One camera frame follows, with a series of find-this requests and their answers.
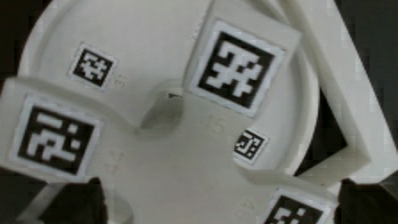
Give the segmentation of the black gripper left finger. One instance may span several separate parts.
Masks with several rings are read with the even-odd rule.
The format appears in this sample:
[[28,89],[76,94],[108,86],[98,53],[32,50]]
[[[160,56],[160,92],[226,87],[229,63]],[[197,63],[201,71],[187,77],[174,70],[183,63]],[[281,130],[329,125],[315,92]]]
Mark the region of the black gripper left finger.
[[50,183],[41,190],[16,224],[107,224],[108,210],[101,181]]

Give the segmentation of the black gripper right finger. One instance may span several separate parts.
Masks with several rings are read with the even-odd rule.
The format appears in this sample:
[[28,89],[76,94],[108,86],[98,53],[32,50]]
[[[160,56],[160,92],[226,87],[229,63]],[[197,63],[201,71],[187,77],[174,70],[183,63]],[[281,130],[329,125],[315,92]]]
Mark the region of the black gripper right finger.
[[341,181],[336,224],[398,224],[398,199],[378,184]]

